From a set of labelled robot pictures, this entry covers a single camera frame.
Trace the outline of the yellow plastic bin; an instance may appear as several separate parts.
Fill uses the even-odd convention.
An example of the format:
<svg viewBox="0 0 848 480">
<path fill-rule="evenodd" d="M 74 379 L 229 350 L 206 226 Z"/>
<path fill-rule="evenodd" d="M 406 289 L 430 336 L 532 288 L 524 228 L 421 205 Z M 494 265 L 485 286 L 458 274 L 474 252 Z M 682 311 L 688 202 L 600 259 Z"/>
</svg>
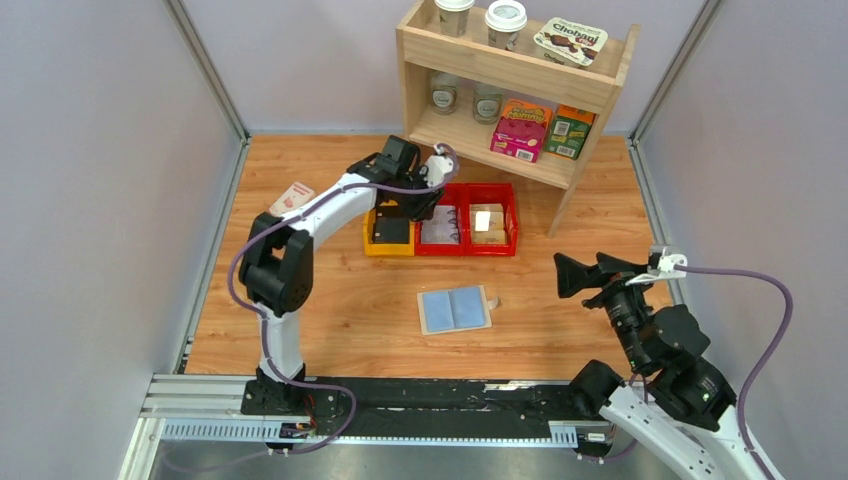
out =
<svg viewBox="0 0 848 480">
<path fill-rule="evenodd" d="M 363 219 L 363 247 L 368 257 L 412 257 L 415 225 L 397 202 L 382 202 Z"/>
</svg>

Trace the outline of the beige card holder wallet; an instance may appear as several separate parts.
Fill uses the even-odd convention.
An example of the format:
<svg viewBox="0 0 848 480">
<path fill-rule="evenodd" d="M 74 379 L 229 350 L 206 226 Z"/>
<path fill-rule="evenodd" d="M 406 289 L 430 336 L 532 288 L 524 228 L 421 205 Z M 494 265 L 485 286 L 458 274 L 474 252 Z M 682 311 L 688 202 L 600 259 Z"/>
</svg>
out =
<svg viewBox="0 0 848 480">
<path fill-rule="evenodd" d="M 478 285 L 420 292 L 417 303 L 421 332 L 430 336 L 490 328 L 500 299 Z"/>
</svg>

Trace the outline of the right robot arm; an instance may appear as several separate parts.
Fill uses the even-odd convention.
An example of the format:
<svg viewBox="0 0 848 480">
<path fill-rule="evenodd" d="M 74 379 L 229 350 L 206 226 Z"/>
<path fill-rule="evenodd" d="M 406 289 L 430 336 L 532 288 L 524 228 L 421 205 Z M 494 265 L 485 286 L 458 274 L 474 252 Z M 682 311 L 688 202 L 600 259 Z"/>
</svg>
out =
<svg viewBox="0 0 848 480">
<path fill-rule="evenodd" d="M 557 294 L 586 290 L 586 309 L 603 310 L 631 371 L 647 382 L 641 393 L 609 365 L 592 360 L 570 382 L 570 403 L 581 417 L 598 416 L 626 431 L 685 479 L 779 479 L 781 473 L 748 427 L 749 391 L 788 330 L 794 300 L 780 280 L 756 271 L 695 267 L 682 253 L 655 250 L 644 264 L 599 252 L 593 265 L 556 253 Z M 704 356 L 710 345 L 684 304 L 653 310 L 644 293 L 657 282 L 687 274 L 762 280 L 784 299 L 781 323 L 739 392 Z"/>
</svg>

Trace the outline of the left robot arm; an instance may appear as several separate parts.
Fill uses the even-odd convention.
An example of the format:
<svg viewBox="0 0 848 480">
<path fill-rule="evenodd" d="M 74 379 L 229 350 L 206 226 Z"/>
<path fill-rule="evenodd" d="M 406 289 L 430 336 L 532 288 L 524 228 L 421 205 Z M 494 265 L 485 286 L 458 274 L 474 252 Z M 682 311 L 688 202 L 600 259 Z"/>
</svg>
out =
<svg viewBox="0 0 848 480">
<path fill-rule="evenodd" d="M 256 314 L 260 331 L 257 381 L 267 401 L 285 415 L 306 399 L 299 312 L 314 285 L 316 251 L 352 220 L 393 202 L 409 223 L 432 218 L 447 184 L 459 170 L 455 150 L 438 143 L 428 158 L 415 143 L 391 135 L 383 148 L 351 164 L 326 191 L 305 205 L 274 216 L 258 215 L 246 244 L 231 261 L 232 300 Z"/>
</svg>

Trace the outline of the silver vip card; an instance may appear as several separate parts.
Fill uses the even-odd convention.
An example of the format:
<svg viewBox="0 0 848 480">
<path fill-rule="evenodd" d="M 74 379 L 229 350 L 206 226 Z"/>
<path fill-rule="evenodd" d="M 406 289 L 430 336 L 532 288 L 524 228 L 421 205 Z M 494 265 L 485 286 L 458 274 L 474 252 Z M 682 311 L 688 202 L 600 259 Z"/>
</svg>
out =
<svg viewBox="0 0 848 480">
<path fill-rule="evenodd" d="M 459 245 L 461 243 L 460 229 L 458 226 L 422 223 L 420 243 L 422 245 Z"/>
<path fill-rule="evenodd" d="M 453 205 L 437 205 L 430 222 L 436 225 L 458 226 L 458 210 Z"/>
</svg>

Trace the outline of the left glass jar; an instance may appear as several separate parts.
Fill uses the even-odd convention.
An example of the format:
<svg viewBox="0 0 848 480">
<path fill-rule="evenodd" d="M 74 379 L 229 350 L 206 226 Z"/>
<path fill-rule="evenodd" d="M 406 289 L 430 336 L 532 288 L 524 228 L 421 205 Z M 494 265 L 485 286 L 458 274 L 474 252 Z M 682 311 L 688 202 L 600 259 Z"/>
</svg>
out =
<svg viewBox="0 0 848 480">
<path fill-rule="evenodd" d="M 455 112 L 460 78 L 457 75 L 434 71 L 430 75 L 430 101 L 436 113 L 449 115 Z"/>
</svg>

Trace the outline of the glass jar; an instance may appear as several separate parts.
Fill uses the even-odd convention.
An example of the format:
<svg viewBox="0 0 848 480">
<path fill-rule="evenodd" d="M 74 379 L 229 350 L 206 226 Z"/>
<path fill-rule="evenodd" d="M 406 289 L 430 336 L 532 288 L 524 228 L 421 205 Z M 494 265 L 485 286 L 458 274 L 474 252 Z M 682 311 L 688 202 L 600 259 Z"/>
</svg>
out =
<svg viewBox="0 0 848 480">
<path fill-rule="evenodd" d="M 496 123 L 500 119 L 503 90 L 499 87 L 477 82 L 473 88 L 472 116 L 483 125 Z"/>
<path fill-rule="evenodd" d="M 430 75 L 430 101 L 436 113 L 449 115 L 455 112 L 460 78 L 457 75 L 434 71 Z"/>
</svg>

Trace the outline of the right glass jar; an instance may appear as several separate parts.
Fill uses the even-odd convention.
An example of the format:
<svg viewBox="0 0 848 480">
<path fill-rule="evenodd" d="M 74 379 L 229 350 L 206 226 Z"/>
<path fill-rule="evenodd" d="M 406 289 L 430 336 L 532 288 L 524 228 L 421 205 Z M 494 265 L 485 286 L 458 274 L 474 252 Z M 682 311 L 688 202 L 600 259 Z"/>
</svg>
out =
<svg viewBox="0 0 848 480">
<path fill-rule="evenodd" d="M 500 119 L 503 90 L 499 87 L 477 82 L 473 88 L 472 116 L 483 125 L 496 123 Z"/>
</svg>

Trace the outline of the pink orange Scrub Mommy box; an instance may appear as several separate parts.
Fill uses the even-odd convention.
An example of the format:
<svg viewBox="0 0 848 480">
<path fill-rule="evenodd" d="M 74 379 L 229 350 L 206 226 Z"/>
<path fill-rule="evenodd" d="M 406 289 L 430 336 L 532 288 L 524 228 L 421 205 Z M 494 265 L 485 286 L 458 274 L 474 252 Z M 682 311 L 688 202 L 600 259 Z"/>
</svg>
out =
<svg viewBox="0 0 848 480">
<path fill-rule="evenodd" d="M 528 163 L 541 155 L 553 111 L 549 107 L 510 99 L 493 131 L 489 150 Z"/>
</svg>

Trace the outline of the green carton box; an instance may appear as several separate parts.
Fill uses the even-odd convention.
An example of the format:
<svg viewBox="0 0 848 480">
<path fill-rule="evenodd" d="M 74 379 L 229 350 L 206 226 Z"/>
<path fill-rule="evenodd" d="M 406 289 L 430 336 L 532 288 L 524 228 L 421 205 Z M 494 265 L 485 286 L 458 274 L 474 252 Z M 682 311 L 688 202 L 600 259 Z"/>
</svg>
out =
<svg viewBox="0 0 848 480">
<path fill-rule="evenodd" d="M 543 151 L 577 160 L 595 117 L 593 112 L 559 105 L 549 125 Z"/>
</svg>

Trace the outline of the wooden shelf unit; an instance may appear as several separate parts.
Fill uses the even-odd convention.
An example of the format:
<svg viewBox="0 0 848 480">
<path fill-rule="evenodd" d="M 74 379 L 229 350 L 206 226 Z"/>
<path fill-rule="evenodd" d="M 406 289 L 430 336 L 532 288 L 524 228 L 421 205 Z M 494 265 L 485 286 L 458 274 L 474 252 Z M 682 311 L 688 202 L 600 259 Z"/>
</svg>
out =
<svg viewBox="0 0 848 480">
<path fill-rule="evenodd" d="M 592 66 L 578 69 L 542 60 L 526 43 L 516 51 L 489 46 L 484 13 L 481 7 L 472 8 L 462 37 L 442 34 L 432 1 L 415 2 L 402 17 L 396 27 L 396 48 L 403 133 L 422 145 L 447 143 L 462 158 L 562 190 L 548 230 L 554 237 L 624 88 L 641 27 L 631 25 L 624 39 L 607 42 Z M 461 94 L 455 113 L 436 113 L 430 104 L 429 83 L 436 71 L 593 112 L 595 122 L 574 161 L 551 153 L 542 154 L 534 163 L 512 159 L 491 151 L 494 129 L 472 119 L 469 94 Z"/>
</svg>

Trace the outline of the left paper coffee cup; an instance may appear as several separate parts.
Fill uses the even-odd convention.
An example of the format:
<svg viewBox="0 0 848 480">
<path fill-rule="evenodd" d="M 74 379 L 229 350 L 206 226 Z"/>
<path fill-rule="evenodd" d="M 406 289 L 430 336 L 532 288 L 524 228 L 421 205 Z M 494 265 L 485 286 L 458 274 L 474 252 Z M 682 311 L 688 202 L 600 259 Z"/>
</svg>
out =
<svg viewBox="0 0 848 480">
<path fill-rule="evenodd" d="M 474 0 L 435 0 L 441 33 L 462 37 L 466 33 L 469 12 Z"/>
</svg>

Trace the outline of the right paper coffee cup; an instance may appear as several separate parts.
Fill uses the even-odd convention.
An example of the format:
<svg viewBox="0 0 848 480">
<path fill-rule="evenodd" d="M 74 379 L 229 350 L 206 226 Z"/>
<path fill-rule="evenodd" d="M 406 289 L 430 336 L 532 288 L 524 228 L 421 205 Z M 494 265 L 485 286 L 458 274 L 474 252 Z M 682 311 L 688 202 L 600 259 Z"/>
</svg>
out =
<svg viewBox="0 0 848 480">
<path fill-rule="evenodd" d="M 519 1 L 497 0 L 487 8 L 484 22 L 490 47 L 514 51 L 528 17 L 524 5 Z"/>
</svg>

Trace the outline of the Chobani yogurt cup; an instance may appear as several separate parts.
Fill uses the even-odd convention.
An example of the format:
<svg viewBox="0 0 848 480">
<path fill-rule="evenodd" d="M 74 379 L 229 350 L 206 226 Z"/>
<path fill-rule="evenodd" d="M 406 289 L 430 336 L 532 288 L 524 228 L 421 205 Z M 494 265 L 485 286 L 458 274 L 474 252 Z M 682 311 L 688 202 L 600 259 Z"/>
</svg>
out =
<svg viewBox="0 0 848 480">
<path fill-rule="evenodd" d="M 609 36 L 599 27 L 554 17 L 533 36 L 542 57 L 567 66 L 591 66 Z"/>
</svg>

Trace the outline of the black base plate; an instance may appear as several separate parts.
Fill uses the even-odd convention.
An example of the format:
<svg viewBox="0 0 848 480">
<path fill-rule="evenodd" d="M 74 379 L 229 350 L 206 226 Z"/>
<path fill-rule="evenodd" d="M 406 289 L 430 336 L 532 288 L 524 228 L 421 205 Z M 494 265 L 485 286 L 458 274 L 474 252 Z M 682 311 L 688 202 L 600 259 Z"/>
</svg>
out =
<svg viewBox="0 0 848 480">
<path fill-rule="evenodd" d="M 249 380 L 240 411 L 303 417 L 320 435 L 542 440 L 557 421 L 607 430 L 566 382 L 309 377 L 306 387 Z"/>
</svg>

